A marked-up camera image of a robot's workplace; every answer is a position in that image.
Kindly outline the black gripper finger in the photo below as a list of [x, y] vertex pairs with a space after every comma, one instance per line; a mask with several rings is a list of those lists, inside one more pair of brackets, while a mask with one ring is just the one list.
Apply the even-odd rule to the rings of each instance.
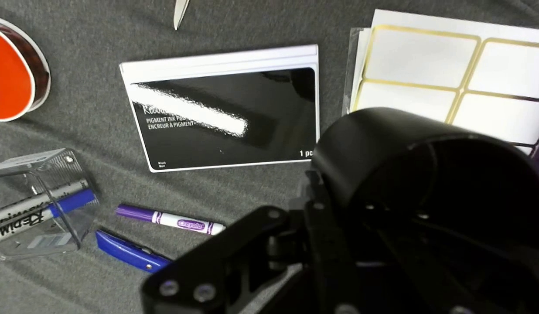
[[364, 314], [364, 304], [357, 297], [360, 285], [355, 260], [322, 175], [310, 169], [301, 187], [318, 311], [320, 314]]

